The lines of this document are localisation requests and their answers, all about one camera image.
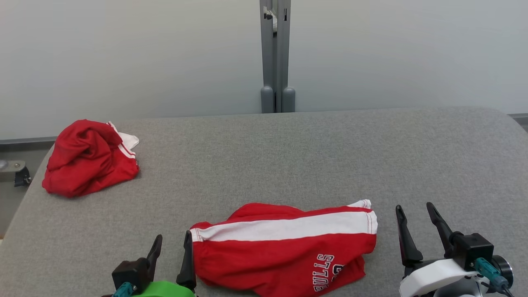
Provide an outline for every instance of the printed lettering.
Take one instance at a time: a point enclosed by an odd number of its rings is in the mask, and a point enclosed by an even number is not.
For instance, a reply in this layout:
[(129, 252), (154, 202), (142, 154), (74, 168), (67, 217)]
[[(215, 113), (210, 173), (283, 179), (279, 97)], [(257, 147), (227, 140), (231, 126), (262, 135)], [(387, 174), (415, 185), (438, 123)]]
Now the printed lettering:
[(334, 256), (333, 255), (319, 254), (319, 255), (317, 255), (317, 259), (319, 261), (330, 261), (330, 262), (332, 262), (334, 260)]
[(314, 267), (319, 267), (319, 268), (324, 268), (324, 269), (328, 269), (330, 268), (330, 264), (332, 262), (325, 262), (325, 265), (323, 264), (319, 264), (319, 263), (314, 263)]
[(341, 271), (341, 269), (343, 269), (343, 265), (338, 265), (338, 264), (335, 264), (334, 267), (332, 268), (332, 271), (334, 272), (334, 275), (338, 274), (339, 271)]
[(312, 272), (312, 275), (317, 275), (317, 276), (324, 276), (324, 277), (328, 277), (328, 270), (323, 270), (323, 272)]
[(322, 277), (314, 276), (314, 277), (312, 277), (312, 280), (313, 280), (313, 284), (314, 285), (326, 285), (326, 284), (328, 284), (328, 279), (324, 279)]
[(319, 292), (319, 291), (322, 291), (324, 289), (328, 288), (328, 285), (326, 286), (314, 286), (314, 291), (315, 292)]

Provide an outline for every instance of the white wall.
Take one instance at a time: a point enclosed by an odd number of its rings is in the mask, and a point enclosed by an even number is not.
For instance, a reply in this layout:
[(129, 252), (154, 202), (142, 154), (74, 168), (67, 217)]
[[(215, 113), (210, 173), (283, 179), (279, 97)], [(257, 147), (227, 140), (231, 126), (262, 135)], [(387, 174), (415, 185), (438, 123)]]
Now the white wall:
[(526, 0), (291, 0), (296, 111), (528, 113)]
[(259, 113), (258, 1), (3, 0), (0, 140), (79, 118)]

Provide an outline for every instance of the gray table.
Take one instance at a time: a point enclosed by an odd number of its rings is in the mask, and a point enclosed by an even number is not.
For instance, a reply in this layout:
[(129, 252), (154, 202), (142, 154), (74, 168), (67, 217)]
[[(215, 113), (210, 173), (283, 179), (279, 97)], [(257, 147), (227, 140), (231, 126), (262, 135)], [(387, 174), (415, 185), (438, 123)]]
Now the gray table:
[[(425, 203), (454, 230), (479, 232), (528, 281), (528, 136), (483, 108), (142, 119), (115, 123), (137, 135), (139, 176), (75, 200), (35, 176), (0, 246), (0, 295), (101, 296), (111, 271), (145, 256), (164, 235), (156, 279), (174, 281), (184, 232), (225, 220), (248, 202), (304, 210), (372, 200), (378, 243), (366, 277), (327, 296), (397, 296), (402, 278), (394, 207), (402, 204), (425, 258), (442, 255)], [(209, 296), (251, 296), (206, 287)]]

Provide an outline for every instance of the green robot part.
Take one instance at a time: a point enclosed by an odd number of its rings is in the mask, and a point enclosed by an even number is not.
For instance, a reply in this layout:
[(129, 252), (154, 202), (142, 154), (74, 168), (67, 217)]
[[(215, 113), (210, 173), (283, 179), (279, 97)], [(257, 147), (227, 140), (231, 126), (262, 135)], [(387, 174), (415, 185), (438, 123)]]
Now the green robot part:
[(195, 297), (190, 289), (175, 283), (161, 281), (152, 282), (138, 297)]

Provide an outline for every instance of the white robot part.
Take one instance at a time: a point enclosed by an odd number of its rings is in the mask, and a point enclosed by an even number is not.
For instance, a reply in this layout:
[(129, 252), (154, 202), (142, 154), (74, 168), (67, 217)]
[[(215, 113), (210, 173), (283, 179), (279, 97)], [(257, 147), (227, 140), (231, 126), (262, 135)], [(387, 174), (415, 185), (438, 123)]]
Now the white robot part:
[[(478, 278), (477, 280), (476, 275), (476, 271), (465, 271), (453, 259), (438, 260), (425, 267), (415, 270), (406, 278), (404, 278), (400, 283), (400, 296), (420, 296), (425, 295), (434, 290), (438, 290), (438, 295), (435, 294), (435, 297), (459, 297), (461, 295), (463, 296), (464, 294), (466, 294), (466, 292), (459, 293), (458, 295), (444, 295), (442, 293), (442, 291), (447, 293), (450, 287), (449, 285), (455, 283), (455, 285), (459, 285), (458, 282), (460, 280), (464, 280), (460, 282), (460, 285), (465, 285), (467, 281), (469, 285), (466, 286), (473, 286), (476, 290), (468, 291), (467, 293), (478, 293), (480, 292), (480, 287), (482, 286), (480, 282), (484, 281), (486, 283), (489, 283), (489, 281), (487, 279), (484, 280), (481, 278)], [(468, 280), (464, 278), (465, 276), (471, 276), (472, 279)], [(484, 292), (482, 292), (481, 294), (469, 296), (480, 297), (482, 296), (482, 294), (485, 294), (486, 291), (487, 288), (484, 287)]]

